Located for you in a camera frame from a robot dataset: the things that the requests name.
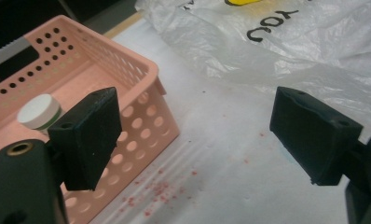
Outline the grey device with red light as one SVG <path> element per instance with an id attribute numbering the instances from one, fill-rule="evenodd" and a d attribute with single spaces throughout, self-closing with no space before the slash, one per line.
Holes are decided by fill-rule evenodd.
<path id="1" fill-rule="evenodd" d="M 25 37 L 0 48 L 0 83 L 38 58 L 39 53 Z"/>

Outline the pink perforated plastic basket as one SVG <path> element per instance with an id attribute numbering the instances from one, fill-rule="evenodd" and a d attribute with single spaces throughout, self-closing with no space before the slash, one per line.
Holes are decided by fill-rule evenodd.
<path id="1" fill-rule="evenodd" d="M 87 94 L 117 89 L 123 132 L 96 190 L 65 191 L 70 224 L 88 224 L 178 135 L 163 96 L 158 67 L 152 61 L 58 16 L 22 37 L 37 58 L 0 78 L 0 149 L 42 133 L 18 123 L 16 115 L 30 99 L 51 94 L 69 110 Z"/>

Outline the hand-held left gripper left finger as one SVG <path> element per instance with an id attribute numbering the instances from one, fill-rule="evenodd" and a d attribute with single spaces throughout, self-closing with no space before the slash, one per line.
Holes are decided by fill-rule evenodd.
<path id="1" fill-rule="evenodd" d="M 67 189 L 96 189 L 121 132 L 114 87 L 88 94 L 48 128 L 51 144 L 64 156 Z"/>

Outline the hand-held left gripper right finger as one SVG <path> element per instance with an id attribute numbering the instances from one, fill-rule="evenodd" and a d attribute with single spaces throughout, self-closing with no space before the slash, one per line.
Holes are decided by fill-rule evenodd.
<path id="1" fill-rule="evenodd" d="M 354 148 L 363 126 L 299 90 L 276 90 L 269 129 L 319 186 L 335 186 L 340 162 Z"/>

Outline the translucent white plastic bag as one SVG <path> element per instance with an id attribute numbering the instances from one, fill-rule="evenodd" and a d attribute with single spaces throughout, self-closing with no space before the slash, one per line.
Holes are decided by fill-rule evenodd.
<path id="1" fill-rule="evenodd" d="M 302 91 L 371 132 L 371 0 L 137 0 L 161 38 L 206 77 Z"/>

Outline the white round bottle cap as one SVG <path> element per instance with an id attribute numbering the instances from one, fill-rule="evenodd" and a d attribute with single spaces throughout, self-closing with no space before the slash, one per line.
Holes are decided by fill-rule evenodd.
<path id="1" fill-rule="evenodd" d="M 24 127 L 48 134 L 48 128 L 63 114 L 62 106 L 50 94 L 44 93 L 27 102 L 17 114 L 17 122 Z"/>

